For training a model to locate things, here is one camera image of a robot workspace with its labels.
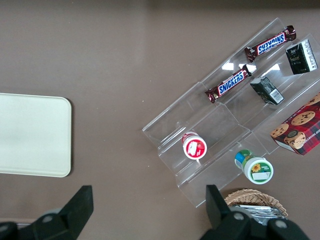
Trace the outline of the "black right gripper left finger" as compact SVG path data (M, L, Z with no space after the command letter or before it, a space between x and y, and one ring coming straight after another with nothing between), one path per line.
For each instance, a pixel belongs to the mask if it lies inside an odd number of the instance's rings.
M76 240L94 211L93 188L83 185L57 213L47 213L18 228L13 221L0 223L2 240Z

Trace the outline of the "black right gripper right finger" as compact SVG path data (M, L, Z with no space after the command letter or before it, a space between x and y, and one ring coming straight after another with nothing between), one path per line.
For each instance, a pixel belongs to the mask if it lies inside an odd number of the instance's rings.
M293 221L274 218L267 225L242 211L232 211L216 185L206 186L206 212L211 223L202 240L307 240L306 233Z

